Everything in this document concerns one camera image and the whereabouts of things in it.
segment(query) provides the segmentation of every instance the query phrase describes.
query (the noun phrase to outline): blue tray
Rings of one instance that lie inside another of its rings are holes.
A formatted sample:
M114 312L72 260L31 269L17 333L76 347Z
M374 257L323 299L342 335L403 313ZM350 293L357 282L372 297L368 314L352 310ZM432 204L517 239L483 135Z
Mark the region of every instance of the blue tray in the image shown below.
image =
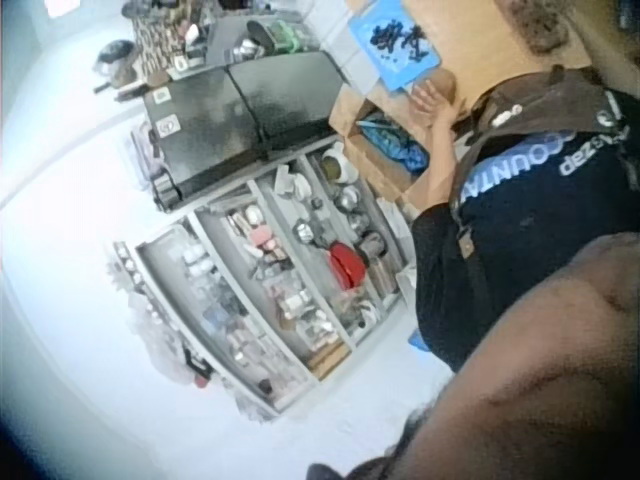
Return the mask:
M367 52L380 72L380 77L387 88L395 91L418 77L426 76L429 71L440 65L441 60L428 39L420 40L420 50L429 54L419 62L409 59L411 49L401 48L402 39L396 42L393 53L379 50L372 45L373 30L376 27L385 28L392 20L401 22L405 33L415 26L415 22L402 6L401 0L373 0L360 14L351 19L349 28L360 47Z

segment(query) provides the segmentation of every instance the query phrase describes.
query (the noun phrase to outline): dark blue t-shirt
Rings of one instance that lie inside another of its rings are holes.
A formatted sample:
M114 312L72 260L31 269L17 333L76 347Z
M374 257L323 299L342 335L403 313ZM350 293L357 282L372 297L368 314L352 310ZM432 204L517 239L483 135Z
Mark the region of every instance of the dark blue t-shirt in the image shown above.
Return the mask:
M414 223L416 310L427 345L454 370L520 296L566 265L590 241L640 231L640 195L631 190L618 144L640 157L640 102L616 94L626 127L615 138L545 133L483 159L461 194L495 318L473 308L467 267L448 205Z

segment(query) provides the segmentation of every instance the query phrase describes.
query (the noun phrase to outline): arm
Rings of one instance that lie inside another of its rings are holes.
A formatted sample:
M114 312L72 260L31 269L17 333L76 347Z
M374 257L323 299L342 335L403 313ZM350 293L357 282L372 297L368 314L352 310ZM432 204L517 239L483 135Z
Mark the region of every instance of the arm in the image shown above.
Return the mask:
M416 85L412 100L421 121L431 125L431 161L424 179L428 204L433 206L447 203L458 165L451 127L460 115L463 101L458 99L452 105L431 81L427 81L424 88Z

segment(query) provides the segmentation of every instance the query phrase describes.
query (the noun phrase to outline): label sticker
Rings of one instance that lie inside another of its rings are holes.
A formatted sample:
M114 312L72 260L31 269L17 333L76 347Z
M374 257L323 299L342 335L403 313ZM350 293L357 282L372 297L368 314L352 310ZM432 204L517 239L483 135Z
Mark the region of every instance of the label sticker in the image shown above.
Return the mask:
M171 93L169 92L169 87L162 87L153 91L153 99L156 102L156 105L160 105L161 103L168 102L171 100Z
M181 127L180 122L178 121L178 117L176 117L174 113L173 115L169 115L162 120L158 120L156 122L156 130L158 130L158 135L160 135L160 138L165 138L169 135L173 135L174 133L179 132L181 130Z

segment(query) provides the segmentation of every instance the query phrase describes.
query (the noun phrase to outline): person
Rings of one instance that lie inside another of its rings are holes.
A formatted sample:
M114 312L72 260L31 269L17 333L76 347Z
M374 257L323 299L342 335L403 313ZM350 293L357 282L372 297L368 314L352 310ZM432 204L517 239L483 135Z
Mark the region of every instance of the person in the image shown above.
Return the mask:
M473 228L489 316L474 304L449 206L457 163L451 129L462 105L449 103L430 82L417 89L416 109L433 138L427 181L448 180L428 186L434 206L413 225L416 311L425 343L454 371L504 311L578 250L603 235L640 231L640 193L617 157L623 146L640 158L640 102L613 95L624 115L619 135L543 132L501 138L482 150L461 191L459 215Z
M346 479L637 477L639 299L640 234L590 243L502 316L391 455Z

